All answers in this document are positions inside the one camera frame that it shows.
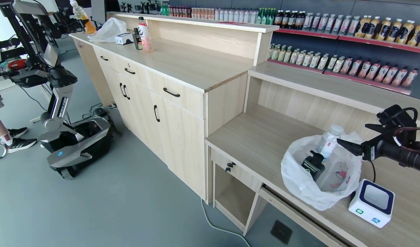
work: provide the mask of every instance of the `electrical cord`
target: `electrical cord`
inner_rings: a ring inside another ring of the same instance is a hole
[[[204,211],[205,219],[207,220],[208,224],[209,224],[211,227],[213,227],[214,229],[219,230],[219,231],[223,231],[223,232],[226,232],[226,233],[230,233],[230,234],[233,234],[233,235],[239,236],[241,239],[243,239],[243,241],[245,241],[245,243],[246,243],[246,245],[248,245],[248,247],[251,247],[251,245],[249,245],[248,241],[244,238],[244,236],[242,236],[242,235],[240,235],[240,234],[238,234],[238,233],[231,232],[231,231],[228,231],[228,230],[224,230],[224,229],[222,229],[222,228],[219,228],[219,227],[214,226],[214,225],[210,222],[210,220],[208,219],[207,212],[205,211],[205,208],[204,208],[204,202],[203,202],[202,200],[201,200],[201,206],[202,206],[202,210]]]

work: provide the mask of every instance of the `black drawer handle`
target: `black drawer handle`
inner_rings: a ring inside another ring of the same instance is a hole
[[[127,95],[127,91],[126,91],[126,85],[123,85],[123,90],[125,91],[125,97],[129,100],[130,97]]]
[[[122,91],[123,97],[126,97],[126,94],[123,92],[122,86],[123,86],[123,83],[120,83],[120,91]]]
[[[128,73],[131,73],[132,75],[135,75],[135,72],[131,72],[131,71],[127,70],[127,68],[125,68],[125,71],[128,72]]]
[[[156,121],[157,121],[157,122],[159,122],[159,118],[156,116],[156,108],[157,108],[157,106],[156,106],[156,105],[154,105],[155,119],[156,119]]]
[[[180,94],[172,94],[171,92],[167,91],[167,87],[164,87],[163,90],[170,95],[173,95],[175,97],[180,97]]]

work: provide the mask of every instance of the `plastic bag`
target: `plastic bag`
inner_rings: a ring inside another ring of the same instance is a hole
[[[354,156],[341,145],[337,145],[329,159],[323,162],[326,169],[315,182],[301,163],[307,156],[312,156],[310,150],[315,150],[320,139],[321,136],[309,136],[293,142],[281,161],[281,175],[292,194],[323,211],[358,188],[362,157]],[[342,135],[341,139],[362,142],[362,138],[355,132],[349,136]]]
[[[88,39],[94,42],[113,43],[116,41],[117,35],[126,33],[126,31],[126,22],[111,17],[96,34],[88,36]]]

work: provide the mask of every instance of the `beverage bottle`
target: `beverage bottle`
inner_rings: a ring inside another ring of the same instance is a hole
[[[97,33],[96,28],[91,23],[91,21],[88,18],[88,15],[85,13],[83,8],[78,5],[78,3],[75,0],[70,0],[70,4],[73,7],[73,13],[79,20],[88,20],[87,23],[85,23],[85,31],[88,33],[88,35],[93,35]]]
[[[144,22],[144,18],[142,16],[138,17],[140,23],[138,23],[138,33],[141,37],[141,43],[143,44],[143,51],[146,53],[153,52],[152,44],[151,44],[151,37],[149,34],[149,28],[147,24]]]

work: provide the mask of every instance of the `bottle cap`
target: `bottle cap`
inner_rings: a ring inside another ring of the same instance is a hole
[[[329,128],[329,132],[334,136],[340,136],[342,133],[344,133],[344,129],[339,125],[332,125]]]

